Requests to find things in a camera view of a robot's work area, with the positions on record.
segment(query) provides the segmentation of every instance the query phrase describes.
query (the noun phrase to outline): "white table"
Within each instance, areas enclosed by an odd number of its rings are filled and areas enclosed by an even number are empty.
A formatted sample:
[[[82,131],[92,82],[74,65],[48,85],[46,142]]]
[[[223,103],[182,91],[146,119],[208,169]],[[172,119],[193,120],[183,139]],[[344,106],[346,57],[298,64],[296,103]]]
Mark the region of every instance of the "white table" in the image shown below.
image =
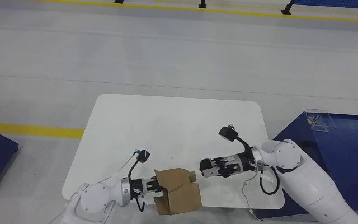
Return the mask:
[[[196,172],[203,206],[247,208],[241,188],[253,172],[204,178],[199,170],[204,158],[243,152],[239,142],[232,143],[218,135],[221,127],[230,123],[250,145],[261,146],[268,140],[261,109],[255,102],[101,95],[63,186],[63,197],[69,199],[84,182],[91,184],[111,176],[136,148],[145,148],[151,156],[146,163],[137,165],[133,179],[154,176],[154,169],[181,167]],[[127,176],[134,161],[135,158],[117,176]],[[282,189],[275,195],[264,194],[258,176],[245,187],[250,206],[281,208]],[[106,183],[112,185],[114,179]],[[264,187],[273,190],[275,184],[264,181]],[[153,195],[146,195],[145,201],[153,204]]]

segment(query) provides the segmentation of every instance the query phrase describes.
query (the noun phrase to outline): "yellow stripe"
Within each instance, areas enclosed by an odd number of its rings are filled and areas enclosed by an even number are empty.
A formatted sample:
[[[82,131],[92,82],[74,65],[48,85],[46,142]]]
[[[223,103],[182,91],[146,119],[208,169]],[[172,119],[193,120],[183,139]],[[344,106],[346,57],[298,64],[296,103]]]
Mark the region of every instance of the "yellow stripe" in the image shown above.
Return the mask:
[[[60,138],[82,138],[84,129],[0,123],[1,134],[24,134]]]
[[[114,4],[106,2],[82,2],[72,0],[33,0],[37,2],[53,2],[65,4],[83,4],[90,6],[110,6],[110,7],[123,7],[123,8],[145,8],[153,10],[176,10],[176,11],[193,11],[193,12],[211,12],[211,13],[224,13],[234,15],[246,16],[261,16],[261,17],[278,17],[278,18],[298,18],[304,20],[325,20],[325,21],[339,21],[339,22],[358,22],[358,18],[339,18],[339,17],[324,17],[324,16],[306,16],[306,15],[282,15],[280,13],[266,13],[266,12],[248,12],[248,11],[235,11],[235,10],[218,10],[218,9],[200,9],[200,8],[187,8],[187,7],[173,7],[173,6],[148,6],[141,4]]]
[[[189,2],[189,1],[169,1],[169,0],[154,0],[154,2],[162,2],[162,3],[176,3],[176,4],[195,4],[197,2]],[[245,6],[242,4],[225,4],[225,3],[207,3],[208,6],[227,6],[227,7],[238,7],[238,8],[259,8],[263,10],[282,10],[283,8],[279,7],[269,7],[269,6]],[[358,15],[358,12],[348,12],[348,11],[326,11],[326,10],[304,10],[304,9],[294,9],[290,10],[297,12],[314,12],[314,13],[335,13],[335,14],[344,14],[344,15]]]

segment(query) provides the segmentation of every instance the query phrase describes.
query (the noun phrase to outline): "brown cardboard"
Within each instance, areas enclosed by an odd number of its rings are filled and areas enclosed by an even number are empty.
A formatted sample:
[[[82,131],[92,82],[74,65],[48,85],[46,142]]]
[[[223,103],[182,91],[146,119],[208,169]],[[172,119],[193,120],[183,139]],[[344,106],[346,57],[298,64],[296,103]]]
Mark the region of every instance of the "brown cardboard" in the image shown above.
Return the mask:
[[[158,171],[159,185],[164,188],[163,196],[154,198],[159,214],[180,214],[197,210],[201,207],[200,189],[195,172],[182,168]]]

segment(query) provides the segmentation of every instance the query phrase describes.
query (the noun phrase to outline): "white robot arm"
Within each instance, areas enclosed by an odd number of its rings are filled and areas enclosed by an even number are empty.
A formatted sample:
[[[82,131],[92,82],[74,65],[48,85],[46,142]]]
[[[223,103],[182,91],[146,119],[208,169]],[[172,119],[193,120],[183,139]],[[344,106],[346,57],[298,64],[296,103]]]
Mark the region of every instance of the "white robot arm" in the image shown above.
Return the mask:
[[[136,200],[138,209],[144,211],[144,202],[139,204],[138,197],[144,197],[147,193],[161,192],[157,178],[131,179],[131,172],[138,162],[144,163],[150,156],[146,150],[136,150],[137,160],[131,167],[128,177],[117,180],[117,183],[109,187],[102,181],[94,184],[82,184],[72,195],[70,202],[64,211],[61,224],[105,224],[114,205],[126,206],[132,199]],[[99,216],[100,220],[89,218],[89,214]]]
[[[261,148],[250,147],[239,138],[233,125],[223,127],[219,134],[233,142],[240,141],[243,153],[204,159],[200,163],[200,171],[204,177],[229,177],[234,174],[256,169],[261,173],[270,167],[277,177],[277,188],[283,189],[293,200],[314,216],[320,223],[356,224],[358,215],[349,207],[338,191],[334,181],[292,140],[283,142],[268,141]]]

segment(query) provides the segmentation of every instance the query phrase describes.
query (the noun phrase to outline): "blue base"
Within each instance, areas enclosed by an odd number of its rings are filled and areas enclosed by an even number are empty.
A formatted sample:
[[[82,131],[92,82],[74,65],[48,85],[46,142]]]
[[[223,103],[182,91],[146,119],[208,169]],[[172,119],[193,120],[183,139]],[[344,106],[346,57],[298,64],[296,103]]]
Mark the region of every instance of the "blue base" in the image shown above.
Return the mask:
[[[18,144],[0,134],[0,172],[5,168],[12,155],[17,151]]]
[[[329,6],[343,8],[358,8],[358,0],[296,0],[294,4],[302,4],[306,6]]]
[[[336,128],[330,132],[311,131],[305,113],[298,116],[274,140],[293,140],[335,181],[346,202],[358,210],[358,116],[331,114]],[[273,218],[307,214],[284,192],[285,205],[282,209],[254,209],[260,218]]]

